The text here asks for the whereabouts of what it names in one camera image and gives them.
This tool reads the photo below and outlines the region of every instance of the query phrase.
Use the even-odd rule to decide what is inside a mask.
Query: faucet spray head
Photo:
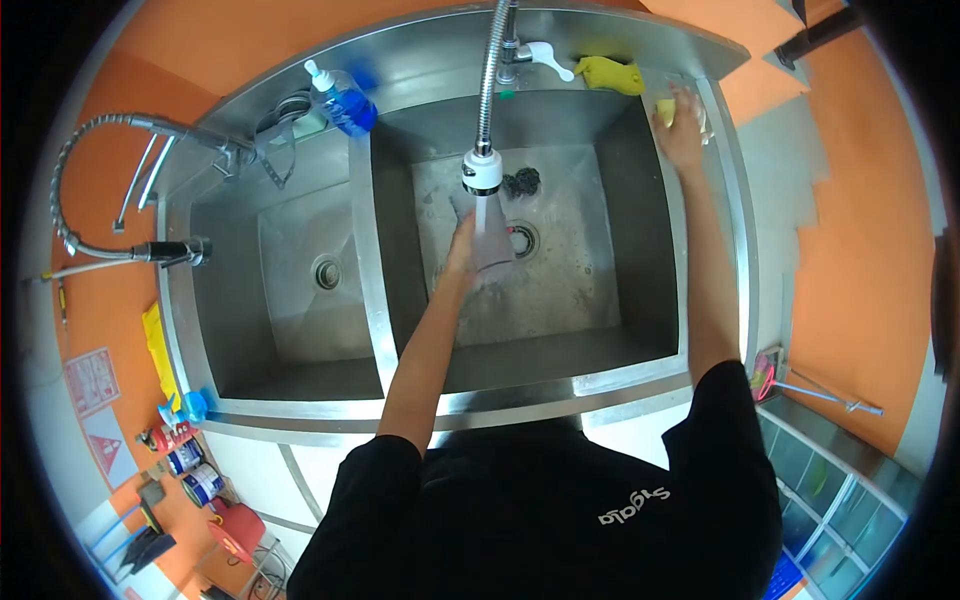
[[[480,156],[476,150],[464,155],[461,165],[464,189],[473,196],[491,196],[500,189],[503,181],[503,158],[491,149],[486,156]]]

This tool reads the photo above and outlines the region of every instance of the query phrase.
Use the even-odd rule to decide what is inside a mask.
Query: coiled metal hose
[[[496,76],[496,64],[503,44],[503,32],[507,28],[507,11],[510,0],[497,0],[490,23],[490,38],[487,41],[487,54],[483,61],[483,79],[480,81],[480,113],[477,117],[477,140],[473,147],[479,156],[489,156],[492,152],[490,141],[490,122],[493,105],[493,82]]]
[[[66,166],[66,161],[70,158],[70,153],[73,152],[74,147],[77,145],[77,142],[80,141],[81,137],[106,123],[142,127],[138,125],[137,122],[149,123],[151,118],[153,118],[151,115],[139,112],[110,112],[108,114],[97,115],[73,132],[70,139],[66,140],[60,149],[60,155],[57,156],[57,164],[54,165],[54,175],[50,179],[50,214],[53,217],[54,231],[57,233],[58,238],[63,240],[63,245],[71,254],[79,251],[84,254],[89,254],[90,256],[96,256],[97,258],[133,258],[133,248],[127,248],[125,250],[98,248],[81,241],[80,234],[72,230],[70,226],[67,225],[66,219],[63,218],[63,209],[60,205],[60,184],[63,178],[63,167]]]

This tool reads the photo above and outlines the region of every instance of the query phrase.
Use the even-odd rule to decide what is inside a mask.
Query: person
[[[780,556],[777,484],[739,362],[734,278],[696,98],[653,117],[687,229],[687,418],[663,434],[669,470],[582,432],[488,435],[427,450],[472,281],[472,219],[454,234],[403,351],[376,436],[340,465],[290,577],[306,598],[760,598]]]

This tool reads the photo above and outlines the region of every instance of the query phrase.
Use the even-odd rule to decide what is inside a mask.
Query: blue spray bottle
[[[351,137],[364,135],[376,123],[376,107],[346,71],[324,71],[308,60],[303,68],[312,78],[310,102],[326,120]]]

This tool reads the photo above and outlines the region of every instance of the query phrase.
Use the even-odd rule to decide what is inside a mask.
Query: black t-shirt
[[[704,375],[663,442],[669,471],[582,434],[425,459],[374,438],[340,465],[288,598],[761,597],[780,508],[743,366]]]

